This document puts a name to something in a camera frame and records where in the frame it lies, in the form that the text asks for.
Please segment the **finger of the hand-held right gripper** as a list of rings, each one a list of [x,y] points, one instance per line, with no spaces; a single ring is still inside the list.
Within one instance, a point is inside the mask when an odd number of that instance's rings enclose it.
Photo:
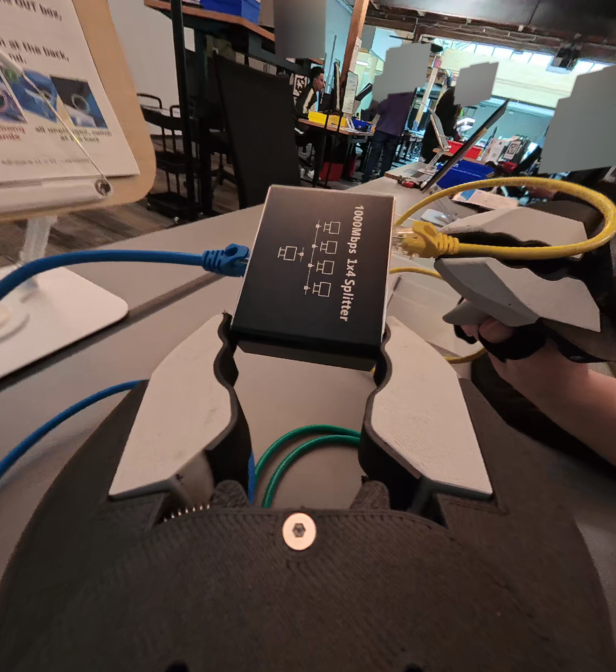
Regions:
[[[562,246],[588,239],[588,206],[524,206],[457,220],[441,232],[460,243],[496,247]]]
[[[600,309],[581,280],[546,280],[488,257],[438,259],[435,270],[463,298],[444,315],[449,324],[480,324],[491,317],[521,327],[547,319],[600,331]]]

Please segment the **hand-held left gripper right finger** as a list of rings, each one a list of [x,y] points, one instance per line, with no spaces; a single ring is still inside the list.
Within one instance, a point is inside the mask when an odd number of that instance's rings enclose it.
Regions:
[[[376,388],[364,413],[360,447],[381,449],[413,481],[412,497],[447,493],[491,498],[480,445],[452,366],[395,317],[387,318]]]

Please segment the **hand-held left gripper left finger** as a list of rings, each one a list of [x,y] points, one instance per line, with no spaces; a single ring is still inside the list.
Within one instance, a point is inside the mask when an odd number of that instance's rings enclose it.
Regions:
[[[235,391],[232,317],[211,317],[151,374],[108,491],[211,499],[236,482],[247,499],[251,436]]]

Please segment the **black ethernet switch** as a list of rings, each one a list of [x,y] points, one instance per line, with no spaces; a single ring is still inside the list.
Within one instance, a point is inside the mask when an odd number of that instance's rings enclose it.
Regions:
[[[386,328],[395,197],[272,185],[230,334],[248,354],[369,371]]]

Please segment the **person's right forearm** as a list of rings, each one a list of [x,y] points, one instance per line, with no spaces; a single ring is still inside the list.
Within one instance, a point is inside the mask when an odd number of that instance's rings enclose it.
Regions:
[[[532,403],[616,467],[616,378],[591,370],[586,382],[554,399]]]

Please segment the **person's right hand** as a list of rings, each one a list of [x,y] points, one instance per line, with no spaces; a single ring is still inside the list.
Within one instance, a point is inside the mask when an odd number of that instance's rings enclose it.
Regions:
[[[489,343],[503,343],[515,332],[492,317],[480,324],[464,324],[462,329],[468,337]],[[489,359],[499,377],[532,402],[554,399],[586,382],[591,373],[587,364],[569,361],[552,343],[525,359],[501,362],[492,354]]]

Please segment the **blue storage bin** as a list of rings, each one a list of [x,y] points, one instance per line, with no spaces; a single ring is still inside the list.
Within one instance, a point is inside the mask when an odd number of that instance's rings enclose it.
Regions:
[[[480,164],[478,162],[461,160],[455,163],[444,175],[438,180],[436,185],[440,189],[452,188],[465,183],[473,181],[485,180],[494,174],[495,169],[488,164]]]

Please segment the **white stand with dark board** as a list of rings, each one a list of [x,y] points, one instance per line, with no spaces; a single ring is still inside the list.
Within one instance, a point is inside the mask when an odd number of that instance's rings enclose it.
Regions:
[[[466,154],[471,147],[473,147],[486,134],[488,129],[505,114],[509,103],[510,99],[505,99],[504,103],[477,129],[477,131],[472,134],[470,139],[463,143],[463,146],[448,159],[438,172],[435,172],[431,177],[420,182],[419,189],[421,191],[432,189],[457,163],[466,158]]]

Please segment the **white stand base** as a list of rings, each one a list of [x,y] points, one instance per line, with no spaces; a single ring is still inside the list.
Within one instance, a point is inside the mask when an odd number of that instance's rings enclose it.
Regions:
[[[0,281],[32,261],[45,261],[56,213],[82,208],[113,193],[104,178],[66,178],[0,185],[0,221],[29,214],[17,265],[0,269]],[[43,357],[117,323],[128,312],[118,296],[60,267],[22,281],[0,299],[0,380]]]

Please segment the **red storage bins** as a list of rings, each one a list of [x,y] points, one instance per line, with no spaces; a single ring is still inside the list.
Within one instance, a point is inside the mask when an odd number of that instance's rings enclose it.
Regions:
[[[346,163],[329,163],[329,161],[326,161],[320,168],[319,181],[353,181],[358,164],[359,160],[356,156],[348,159]]]

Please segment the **black office chair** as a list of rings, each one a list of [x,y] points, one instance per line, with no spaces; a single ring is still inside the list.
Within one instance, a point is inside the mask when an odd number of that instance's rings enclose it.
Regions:
[[[288,80],[213,55],[239,208],[264,203],[272,185],[301,185]]]

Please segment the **wooden backing board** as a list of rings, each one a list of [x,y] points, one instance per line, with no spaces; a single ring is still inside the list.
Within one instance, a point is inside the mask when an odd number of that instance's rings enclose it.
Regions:
[[[56,215],[129,204],[146,195],[155,176],[155,160],[151,140],[143,113],[140,111],[135,86],[127,66],[124,50],[113,24],[108,2],[73,1],[73,4],[104,90],[136,160],[139,173],[131,176],[106,177],[102,172],[99,172],[98,175],[88,176],[108,180],[113,188],[112,195],[101,202],[82,208],[64,207]],[[1,51],[0,61],[9,64],[9,59]],[[27,181],[9,182],[8,184]],[[30,217],[29,214],[10,216],[9,220],[0,221],[0,223]]]

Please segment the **printed instruction sheet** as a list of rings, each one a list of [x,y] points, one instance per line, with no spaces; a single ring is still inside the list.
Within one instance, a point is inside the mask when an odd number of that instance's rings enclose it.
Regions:
[[[137,175],[72,1],[0,1],[0,183]]]

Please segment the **standing desk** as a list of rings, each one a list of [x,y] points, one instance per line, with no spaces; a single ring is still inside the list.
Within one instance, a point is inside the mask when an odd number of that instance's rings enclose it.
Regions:
[[[206,117],[208,86],[208,36],[228,41],[234,51],[265,64],[278,72],[300,73],[297,63],[276,54],[275,36],[244,17],[213,12],[183,1],[144,1],[145,7],[156,10],[171,21],[175,70],[179,97],[178,130],[182,131],[186,177],[187,217],[191,221],[200,214],[213,214],[210,130],[201,129]],[[189,94],[184,29],[194,30],[195,94]]]

